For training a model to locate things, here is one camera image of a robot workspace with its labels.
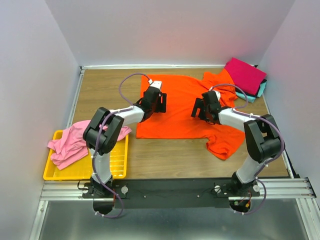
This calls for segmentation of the orange t shirt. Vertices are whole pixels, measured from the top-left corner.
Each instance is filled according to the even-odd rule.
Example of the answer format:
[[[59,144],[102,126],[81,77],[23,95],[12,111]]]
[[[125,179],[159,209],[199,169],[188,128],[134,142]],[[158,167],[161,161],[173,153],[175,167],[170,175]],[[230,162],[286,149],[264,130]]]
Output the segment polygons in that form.
[[[161,81],[167,94],[166,112],[153,113],[137,124],[138,139],[207,139],[206,149],[221,160],[233,155],[245,140],[245,134],[233,127],[209,124],[191,116],[196,98],[210,87],[221,94],[222,106],[235,106],[237,99],[233,80],[223,69],[214,74],[205,72],[202,79],[186,75],[151,74],[153,81]]]

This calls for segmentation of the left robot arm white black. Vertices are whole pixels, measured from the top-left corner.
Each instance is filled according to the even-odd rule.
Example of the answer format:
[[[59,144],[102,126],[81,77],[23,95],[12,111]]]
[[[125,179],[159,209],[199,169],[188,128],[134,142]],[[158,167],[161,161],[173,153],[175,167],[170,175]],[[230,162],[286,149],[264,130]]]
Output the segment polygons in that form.
[[[108,110],[98,108],[84,130],[83,139],[86,146],[93,150],[92,175],[95,181],[93,191],[101,198],[107,197],[112,180],[110,154],[115,147],[123,127],[148,120],[153,113],[166,112],[167,95],[162,92],[162,82],[154,81],[143,93],[141,99],[129,107]]]

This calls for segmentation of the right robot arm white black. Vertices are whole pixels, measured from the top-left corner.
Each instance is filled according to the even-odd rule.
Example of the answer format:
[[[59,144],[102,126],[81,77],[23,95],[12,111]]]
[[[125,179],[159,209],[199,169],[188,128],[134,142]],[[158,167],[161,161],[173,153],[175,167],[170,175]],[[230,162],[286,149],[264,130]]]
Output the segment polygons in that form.
[[[285,141],[272,115],[259,116],[222,106],[217,91],[207,91],[201,98],[196,98],[191,117],[233,127],[244,133],[248,156],[227,184],[228,191],[233,195],[241,196],[247,192],[263,168],[285,150]]]

